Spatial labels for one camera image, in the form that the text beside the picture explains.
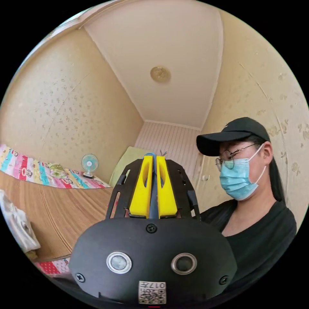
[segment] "colorful bedsheet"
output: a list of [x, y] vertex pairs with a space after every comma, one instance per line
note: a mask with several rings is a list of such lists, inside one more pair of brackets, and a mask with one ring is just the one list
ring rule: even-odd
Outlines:
[[48, 163], [39, 162], [18, 153], [5, 144], [0, 145], [0, 171], [16, 179], [63, 189], [101, 189], [110, 186], [97, 177], [84, 178], [83, 172], [64, 168], [66, 176], [51, 176]]

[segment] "small fan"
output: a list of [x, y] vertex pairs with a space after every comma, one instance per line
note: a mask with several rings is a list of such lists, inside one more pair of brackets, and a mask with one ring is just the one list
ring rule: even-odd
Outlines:
[[86, 154], [81, 160], [81, 165], [83, 169], [87, 171], [86, 173], [83, 173], [83, 176], [86, 178], [93, 178], [94, 176], [91, 173], [98, 168], [99, 160], [93, 154]]

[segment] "glasses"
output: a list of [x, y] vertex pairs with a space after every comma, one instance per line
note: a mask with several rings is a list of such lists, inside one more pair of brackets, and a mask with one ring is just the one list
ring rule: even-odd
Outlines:
[[225, 150], [222, 154], [220, 158], [216, 158], [216, 166], [218, 168], [218, 170], [221, 172], [222, 169], [222, 164], [224, 164], [227, 168], [229, 168], [230, 170], [234, 167], [234, 156], [237, 155], [240, 151], [254, 146], [256, 144], [252, 144], [249, 145], [247, 147], [241, 148], [241, 149], [237, 149], [234, 152], [230, 152], [229, 150]]

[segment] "white paneled wall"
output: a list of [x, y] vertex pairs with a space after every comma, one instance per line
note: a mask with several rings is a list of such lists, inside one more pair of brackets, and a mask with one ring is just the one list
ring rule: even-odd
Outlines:
[[196, 137], [201, 131], [182, 126], [144, 122], [136, 140], [135, 147], [151, 150], [157, 155], [160, 151], [182, 165], [189, 179], [193, 179], [195, 164], [198, 156]]

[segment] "blue face mask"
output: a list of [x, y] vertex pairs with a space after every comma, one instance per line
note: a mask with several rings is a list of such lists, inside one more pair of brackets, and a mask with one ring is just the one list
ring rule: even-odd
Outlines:
[[261, 150], [262, 146], [250, 159], [234, 160], [234, 166], [233, 161], [224, 161], [222, 163], [220, 174], [221, 186], [229, 196], [237, 201], [242, 201], [249, 197], [257, 189], [257, 182], [264, 174], [266, 166], [255, 183], [249, 180], [249, 161]]

